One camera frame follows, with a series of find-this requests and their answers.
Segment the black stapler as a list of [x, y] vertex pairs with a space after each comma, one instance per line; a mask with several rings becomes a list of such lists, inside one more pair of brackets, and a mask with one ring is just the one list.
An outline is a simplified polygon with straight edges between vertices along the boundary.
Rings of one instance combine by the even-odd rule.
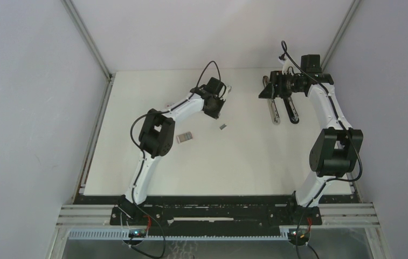
[[295, 109], [292, 97], [285, 98], [283, 101], [284, 101], [285, 108], [286, 108], [290, 122], [293, 124], [298, 124], [300, 119]]

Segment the staple box tray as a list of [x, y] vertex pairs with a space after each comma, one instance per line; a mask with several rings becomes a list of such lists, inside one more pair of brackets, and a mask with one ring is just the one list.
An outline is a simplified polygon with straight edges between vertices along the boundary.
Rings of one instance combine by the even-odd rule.
[[177, 143], [181, 144], [183, 142], [189, 141], [193, 139], [193, 135], [191, 132], [185, 132], [176, 136]]

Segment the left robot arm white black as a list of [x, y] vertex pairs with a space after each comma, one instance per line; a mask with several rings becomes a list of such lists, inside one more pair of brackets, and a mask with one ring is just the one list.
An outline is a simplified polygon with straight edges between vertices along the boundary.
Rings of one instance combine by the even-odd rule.
[[129, 224], [136, 225], [143, 220], [140, 204], [146, 200], [149, 182], [159, 161], [174, 144], [176, 124], [201, 112], [218, 119], [230, 92], [230, 86], [212, 77], [207, 84], [192, 88], [184, 99], [163, 110], [152, 108], [133, 122], [130, 134], [135, 124], [144, 120], [138, 141], [131, 138], [140, 150], [139, 161], [128, 190], [119, 200], [122, 216]]

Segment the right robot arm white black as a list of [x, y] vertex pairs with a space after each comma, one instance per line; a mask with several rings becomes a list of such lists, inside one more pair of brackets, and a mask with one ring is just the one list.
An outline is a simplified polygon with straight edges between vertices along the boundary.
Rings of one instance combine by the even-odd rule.
[[284, 53], [279, 57], [282, 70], [272, 71], [260, 99], [287, 99], [303, 93], [315, 111], [321, 131], [309, 153], [310, 173], [293, 194], [295, 203], [287, 209], [287, 219], [301, 224], [308, 217], [306, 207], [315, 207], [333, 182], [348, 182], [344, 176], [362, 169], [359, 154], [363, 132], [354, 128], [344, 116], [335, 94], [333, 78], [323, 73], [320, 56], [308, 54], [297, 64]]

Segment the silver black staple remover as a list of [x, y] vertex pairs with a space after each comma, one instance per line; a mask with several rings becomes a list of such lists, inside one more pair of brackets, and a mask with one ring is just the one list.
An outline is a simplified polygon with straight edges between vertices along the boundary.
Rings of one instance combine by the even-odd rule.
[[[262, 78], [262, 83], [263, 86], [266, 87], [267, 84], [269, 83], [268, 76], [263, 76]], [[278, 110], [276, 108], [275, 101], [273, 99], [267, 99], [267, 104], [268, 104], [268, 109], [271, 115], [272, 123], [274, 125], [279, 125], [280, 124], [280, 116], [278, 114]]]

